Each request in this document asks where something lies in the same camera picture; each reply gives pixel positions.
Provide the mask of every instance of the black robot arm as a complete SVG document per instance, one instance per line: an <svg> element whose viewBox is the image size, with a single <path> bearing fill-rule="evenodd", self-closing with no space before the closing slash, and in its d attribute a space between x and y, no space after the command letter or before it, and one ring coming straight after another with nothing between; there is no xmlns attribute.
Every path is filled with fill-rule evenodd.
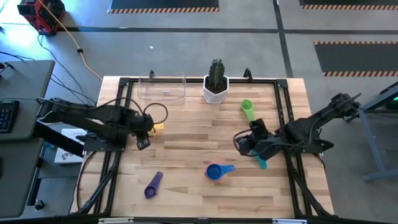
<svg viewBox="0 0 398 224"><path fill-rule="evenodd" d="M154 121L149 114L139 114L138 111L118 105L94 107L59 98L38 98L37 101L41 104L37 115L40 121L63 122L95 134L80 137L80 140L100 138L103 142L119 143L131 134L136 136L139 150L150 146L148 132L154 127Z"/></svg>
<svg viewBox="0 0 398 224"><path fill-rule="evenodd" d="M308 118L300 118L286 124L270 133L263 120L258 119L249 123L250 134L234 138L238 151L243 156L259 156L268 160L278 154L283 147L288 147L292 154L321 153L331 147L333 143L320 139L318 129L333 118L343 118L355 114L360 104L354 100L359 96L350 97L339 93L331 99L329 105Z"/></svg>

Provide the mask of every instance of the white pot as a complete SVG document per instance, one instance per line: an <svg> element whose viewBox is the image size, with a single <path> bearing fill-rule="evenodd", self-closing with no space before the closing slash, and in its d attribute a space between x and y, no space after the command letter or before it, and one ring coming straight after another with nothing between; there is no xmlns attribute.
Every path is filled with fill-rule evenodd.
<svg viewBox="0 0 398 224"><path fill-rule="evenodd" d="M205 97L205 100L206 100L207 103L220 104L224 100L226 94L228 93L228 90L229 90L229 78L224 75L224 78L226 78L226 89L224 91L222 91L221 93L214 94L213 92L211 92L210 90L206 89L206 87L205 87L206 78L208 76L209 75L205 75L203 77L203 96Z"/></svg>

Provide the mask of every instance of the concrete floor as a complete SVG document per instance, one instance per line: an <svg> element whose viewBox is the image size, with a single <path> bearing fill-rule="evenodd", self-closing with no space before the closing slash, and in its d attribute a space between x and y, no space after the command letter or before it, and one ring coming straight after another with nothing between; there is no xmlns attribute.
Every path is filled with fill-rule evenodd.
<svg viewBox="0 0 398 224"><path fill-rule="evenodd" d="M0 50L12 54L52 59L37 43L37 32L17 15L9 0L0 12ZM146 27L146 28L210 28L211 32L73 32L91 67L100 75L139 75L153 69L156 73L184 71L188 76L204 75L213 58L222 58L226 74L240 77L246 67L255 77L286 77L279 34L255 33L257 29L276 29L272 0L220 0L220 12L214 14L113 14L106 13L108 0L65 1L69 27ZM285 29L298 30L397 30L398 11L315 11L299 8L297 0L279 0ZM230 29L229 32L214 28ZM398 35L310 35L285 36L292 73L304 78L310 107L322 109L339 92L362 93L361 103L375 97L383 88L397 81L392 77L325 78L322 76L314 41L397 40ZM101 82L83 65L76 48L64 32L44 37L44 45L80 82L86 94L98 97ZM13 58L0 55L0 61ZM73 80L59 65L56 74L70 88L78 90ZM46 97L75 101L67 90L50 83ZM381 148L397 144L392 133L397 121L373 117L375 135ZM335 120L325 126L322 137L335 143L325 152L326 175L335 213L344 218L398 223L398 178L365 183L362 176L376 171L359 121L346 124ZM389 154L396 161L398 153ZM39 197L47 207L39 212L25 210L21 218L66 214L76 179L46 180Z"/></svg>

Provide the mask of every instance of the transparent plastic bin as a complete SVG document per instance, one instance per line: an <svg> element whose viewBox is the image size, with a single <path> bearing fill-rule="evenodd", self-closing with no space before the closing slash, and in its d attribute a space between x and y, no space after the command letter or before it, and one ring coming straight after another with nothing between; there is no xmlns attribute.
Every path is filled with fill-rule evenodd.
<svg viewBox="0 0 398 224"><path fill-rule="evenodd" d="M151 76L142 74L138 80L138 98L145 104L183 105L186 94L186 77L183 72L172 75Z"/></svg>

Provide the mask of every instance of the black keyboard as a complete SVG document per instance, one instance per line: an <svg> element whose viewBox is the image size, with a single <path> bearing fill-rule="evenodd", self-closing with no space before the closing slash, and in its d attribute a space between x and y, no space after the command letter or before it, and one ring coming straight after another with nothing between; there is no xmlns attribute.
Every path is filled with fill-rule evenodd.
<svg viewBox="0 0 398 224"><path fill-rule="evenodd" d="M17 118L19 101L0 102L0 134L10 133Z"/></svg>

